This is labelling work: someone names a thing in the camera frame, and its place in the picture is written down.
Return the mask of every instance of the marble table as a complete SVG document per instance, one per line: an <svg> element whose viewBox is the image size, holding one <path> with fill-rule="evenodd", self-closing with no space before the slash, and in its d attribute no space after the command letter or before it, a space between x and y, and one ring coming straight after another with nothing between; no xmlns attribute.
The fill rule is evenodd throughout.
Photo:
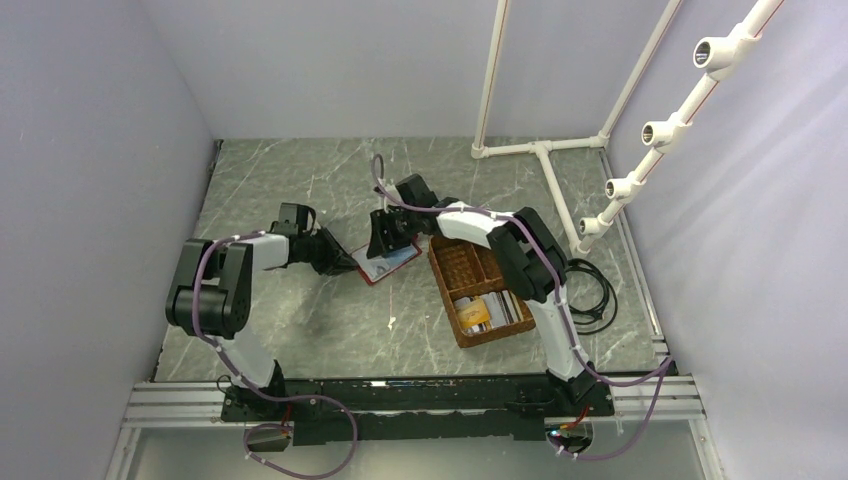
<svg viewBox="0 0 848 480"><path fill-rule="evenodd" d="M493 138L488 144L526 139ZM439 197L501 211L535 208L564 244L563 227L538 160L515 155L469 156L469 138L361 138L227 140L212 174L195 236L219 238L267 228L280 202L312 206L319 222L350 250L369 238L368 213L378 208L369 160L386 159L386 176L421 174ZM604 204L606 179L597 149L553 152L566 202L577 219ZM618 318L609 329L583 337L601 371L647 370L657 365L654 332L642 287L621 230L596 243L588 260L618 294ZM288 377L411 376L541 372L545 353L537 330L460 349L448 324L436 281L424 255L368 286L356 273L321 277L311 267L257 274L250 325ZM597 301L600 288L583 275L568 279L578 307ZM389 319L396 321L389 328ZM155 379L191 381L225 373L214 353L170 327Z"/></svg>

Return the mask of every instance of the wall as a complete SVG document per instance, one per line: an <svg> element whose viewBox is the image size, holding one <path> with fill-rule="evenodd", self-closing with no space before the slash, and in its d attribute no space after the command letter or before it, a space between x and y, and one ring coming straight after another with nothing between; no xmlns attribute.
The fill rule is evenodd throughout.
<svg viewBox="0 0 848 480"><path fill-rule="evenodd" d="M700 76L691 52L753 2L688 2L613 135ZM695 375L732 479L845 478L848 4L785 2L760 44L627 207L664 332Z"/></svg>
<svg viewBox="0 0 848 480"><path fill-rule="evenodd" d="M102 478L212 138L135 0L3 0L0 44L0 477Z"/></svg>
<svg viewBox="0 0 848 480"><path fill-rule="evenodd" d="M474 135L497 0L144 3L216 137ZM513 3L488 133L597 133L666 0Z"/></svg>

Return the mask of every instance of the purple hose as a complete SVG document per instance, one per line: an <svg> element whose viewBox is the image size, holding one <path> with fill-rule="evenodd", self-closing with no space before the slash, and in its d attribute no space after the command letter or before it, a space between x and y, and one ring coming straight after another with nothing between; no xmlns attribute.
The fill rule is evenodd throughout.
<svg viewBox="0 0 848 480"><path fill-rule="evenodd" d="M380 165L382 165L382 157L379 156L379 155L375 155L374 158L371 160L371 177L374 180L374 183L377 185L377 190L379 190L380 194L383 195L384 197L386 197L386 199L388 199L391 203L393 203L393 204L395 204L395 205L397 205L401 208L404 208L404 209L407 209L407 210L410 210L410 211L413 211L413 212L420 212L420 213L452 213L452 212L465 211L465 212L473 212L473 213L477 213L477 214L480 214L480 215L485 215L487 217L491 216L491 214L492 214L492 212L490 212L490 211L488 211L484 208L472 207L472 206L467 206L467 207L464 207L464 208L458 208L458 207L425 208L425 207L416 207L416 206L413 206L413 205L408 205L408 204L404 203L403 201L401 201L400 199L393 197L388 192L388 190L386 190L386 187L384 187L383 184L380 182L380 179L377 175L377 165L378 165L378 163ZM565 302L562 301L562 292L561 292L562 279L559 278L559 276L556 273L556 269L554 269L553 265L551 265L551 262L548 261L547 257L545 256L544 252L542 251L541 247L539 246L538 243L536 243L536 240L530 234L530 231L527 230L527 227L525 227L524 224L521 223L515 217L509 216L509 215L497 215L495 217L495 219L499 220L499 221L510 222L513 225L515 225L516 227L518 227L518 229L524 235L524 238L527 239L527 242L533 248L533 251L536 252L536 255L542 261L542 264L548 270L548 273L551 274L551 277L553 277L557 280L556 284L555 284L555 289L554 289L554 299L556 300L557 309L559 310L560 316L562 317L564 322L567 321L566 319L568 318L568 314L567 314L567 311L565 309L566 308ZM571 343L572 347L576 348L577 347L577 338L575 338L574 332L571 331L571 328L569 326L567 326L565 331L568 333L569 343ZM594 369L590 368L589 365L586 363L586 361L583 360L583 357L581 357L579 354L575 353L574 357L577 359L578 362L580 362L580 365L583 367L583 369L586 370L587 372L589 372L590 375L595 377L596 380L598 380L599 382L605 383L609 386L613 386L613 387L632 387L634 385L639 385L641 383L644 383L645 381L647 381L647 380L649 380L653 377L659 377L659 379L657 381L656 391L654 391L654 396L651 399L651 405L648 408L648 413L645 415L645 420L639 426L639 429L633 435L633 438L631 438L622 448L616 450L615 452L604 454L604 455L579 455L576 458L579 458L581 460L608 460L610 458L617 457L617 456L621 455L622 453L626 452L628 449L630 449L630 447L632 447L636 443L636 440L639 439L639 437L642 435L642 432L644 432L645 428L647 427L648 421L651 419L651 415L653 415L653 413L654 413L654 407L656 406L657 399L659 398L659 395L660 395L660 387L662 386L663 377L665 376L665 373L668 371L668 367L671 365L672 358L671 358L670 355L668 357L666 357L666 359L660 364L659 367L657 367L655 370L649 372L647 375L639 377L635 380L631 380L631 381L627 381L627 382L621 382L621 381L611 380L611 379L604 377L603 375L599 374Z"/></svg>
<svg viewBox="0 0 848 480"><path fill-rule="evenodd" d="M249 233L247 235L243 235L243 236L240 236L240 237L239 236L233 236L233 237L228 237L228 238L222 238L220 240L216 240L215 242L213 242L212 245L208 249L206 249L205 252L203 252L203 256L200 257L200 263L197 266L197 274L194 277L194 295L192 296L192 299L191 299L191 326L194 329L194 334L197 336L197 338L199 338L202 341L211 345L212 348L214 348L215 351L218 352L218 358L221 359L221 362L227 367L227 369L229 369L233 373L233 375L240 378L240 381L243 384L245 384L253 393L255 393L260 398L268 400L269 402L303 402L303 401L308 401L308 400L316 400L316 401L320 400L320 401L324 401L324 402L327 402L329 404L335 405L342 412L344 412L345 415L347 415L347 418L348 418L348 420L350 420L350 424L353 427L353 442L350 445L350 450L347 453L347 457L345 457L345 459L336 468L330 470L329 472L322 473L320 475L305 475L305 474L302 474L302 473L297 473L297 472L293 472L291 470L287 470L287 469L285 469L285 468L283 468L283 467L281 467L281 466L279 466L279 465L277 465L273 462L269 462L269 461L265 460L264 458L262 458L259 455L250 451L250 448L248 446L248 441L250 440L251 435L253 435L255 432L257 432L259 430L268 430L268 429L271 429L271 428L274 428L274 429L283 428L283 429L285 429L281 425L274 424L274 423L263 423L263 424L257 425L255 427L247 430L244 433L244 439L243 439L242 444L244 446L244 452L247 454L246 458L250 458L250 459L252 459L252 460L254 460L258 463L261 463L262 465L265 465L266 467L270 467L270 468L272 468L272 469L274 469L274 470L276 470L280 473L283 473L285 475L288 475L290 477L300 478L300 479L303 479L303 480L319 480L321 478L332 477L333 475L342 471L342 469L344 469L350 463L350 461L353 459L353 455L356 453L356 448L357 448L358 443L359 443L358 442L359 429L356 426L356 419L353 417L353 414L350 413L350 410L347 407L345 407L338 400L336 400L334 398L326 397L324 395L294 395L294 396L291 396L291 397L275 397L275 396L272 396L272 395L268 395L267 393L261 391L259 389L258 385L256 385L255 383L253 383L249 379L245 378L241 374L241 372L238 371L236 366L233 365L233 362L227 356L227 353L224 352L223 349L219 350L220 344L218 343L217 340L215 340L214 338L207 337L206 335L203 334L203 332L200 329L200 286L201 286L201 282L203 281L203 272L206 271L206 265L209 263L209 259L212 258L212 255L215 253L215 251L218 250L219 248L221 248L223 245L235 242L237 240L250 240L252 238L261 237L264 234L265 234L265 232L253 232L253 233Z"/></svg>

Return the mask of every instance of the purple cable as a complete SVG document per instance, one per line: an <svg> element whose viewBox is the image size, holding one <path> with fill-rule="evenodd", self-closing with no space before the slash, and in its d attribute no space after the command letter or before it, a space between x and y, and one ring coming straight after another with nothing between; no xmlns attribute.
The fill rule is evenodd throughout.
<svg viewBox="0 0 848 480"><path fill-rule="evenodd" d="M380 179L377 175L377 165L378 165L378 163L382 164L382 157L380 155L375 155L374 158L372 158L372 160L371 160L371 177L374 180L374 183L377 185L377 190L379 191L379 193L381 195L386 197L386 199L388 199L390 202L392 202L393 204L395 204L395 205L397 205L401 208L404 208L406 210L410 210L410 211L413 211L413 212L420 212L420 213L453 213L453 212L463 212L464 211L464 212L477 213L479 215L485 215L487 217L492 216L492 212L486 210L485 208L481 208L481 207L466 206L466 207L463 207L463 208L458 208L458 207L426 208L426 207L416 207L416 206L413 206L413 205L408 205L408 204L404 203L403 201L401 201L400 199L393 197L392 194L389 193L388 190L386 190L386 187L383 186L383 184L380 182ZM527 243L530 244L530 247L533 248L533 251L536 252L536 255L539 257L539 260L542 261L542 264L548 270L548 273L550 273L552 278L555 278L557 280L556 283L555 283L555 288L554 288L554 299L556 300L557 310L559 310L560 316L562 317L564 322L567 322L568 312L567 312L566 307L565 307L565 302L562 301L562 294L561 294L562 280L557 275L556 269L554 269L553 265L551 265L551 262L548 261L547 256L542 251L542 248L539 246L538 243L536 243L536 240L530 234L530 231L527 229L527 227L525 227L524 224L521 223L517 218L509 216L509 215L496 215L495 219L499 220L499 221L503 221L503 222L510 222L513 225L515 225L516 227L518 227L518 229L524 235L524 238L527 239ZM577 345L578 345L577 338L575 338L574 333L571 331L570 326L567 325L565 331L568 333L568 341L571 344L571 346L573 348L577 348ZM591 460L608 460L610 458L617 457L617 456L621 455L622 453L626 452L628 449L630 449L630 447L632 447L633 444L636 443L636 440L638 440L639 437L642 435L642 432L645 430L645 428L647 428L648 421L651 419L651 415L653 415L653 413L654 413L654 407L656 406L657 399L659 399L660 387L662 386L663 377L665 376L665 373L668 371L668 367L671 365L672 358L671 358L670 355L668 357L666 357L666 359L660 364L659 367L657 367L655 370L652 370L647 375L639 377L635 380L631 380L631 381L627 381L627 382L621 382L621 381L611 380L611 379L604 377L603 375L599 374L594 369L590 368L589 365L586 363L586 361L583 360L583 357L581 357L579 354L575 353L574 357L577 359L577 361L580 363L580 365L583 367L583 369L586 370L587 372L589 372L590 375L595 377L596 380L598 380L599 382L605 383L609 386L612 386L612 387L632 387L634 385L639 385L641 383L644 383L645 381L647 381L647 380L649 380L653 377L659 377L659 379L657 381L657 388L654 391L653 398L651 399L651 405L648 408L648 413L645 415L645 419L642 421L642 425L639 426L639 430L636 431L636 433L633 435L633 438L631 438L630 441L628 441L622 448L620 448L620 449L618 449L618 450L616 450L615 452L612 452L612 453L603 454L603 455L579 455L578 457L575 457L575 458L579 458L581 460L590 460L591 461Z"/></svg>
<svg viewBox="0 0 848 480"><path fill-rule="evenodd" d="M322 478L332 477L333 475L339 473L344 469L350 461L353 459L353 455L356 453L356 448L358 446L358 438L359 438L359 429L356 426L356 419L353 417L353 414L350 413L350 410L344 406L341 402L336 400L335 398L326 397L324 395L294 395L291 397L275 397L273 395L268 395L267 393L261 391L259 386L244 377L240 371L233 365L233 362L227 356L226 352L220 348L220 344L214 338L209 338L203 334L200 329L200 286L203 281L203 272L206 271L206 265L209 263L209 259L212 258L212 255L216 250L221 248L222 246L232 243L238 240L250 240L253 238L261 237L265 235L265 232L252 232L247 235L242 236L232 236L228 238L222 238L216 240L212 243L212 245L203 252L203 256L200 257L200 263L197 266L197 273L194 276L194 295L191 299L191 326L194 329L194 334L197 338L202 341L208 343L218 352L218 358L221 359L221 362L233 373L237 378L240 379L242 383L244 383L253 393L255 393L260 398L268 400L269 402L302 402L306 400L321 400L332 405L338 407L345 415L347 415L348 420L350 420L350 424L353 427L353 442L350 445L350 450L348 451L347 457L340 463L336 468L330 470L327 473L322 473L320 475L305 475L302 473L293 472L291 470L287 470L276 463L269 462L264 458L256 455L255 453L250 451L250 447L248 445L248 441L250 440L250 436L259 430L269 430L269 429L282 429L288 430L286 427L275 423L263 423L252 427L244 433L244 438L242 444L244 446L244 452L247 454L245 458L250 458L266 467L272 468L280 473L288 475L294 478L300 478L302 480L319 480Z"/></svg>

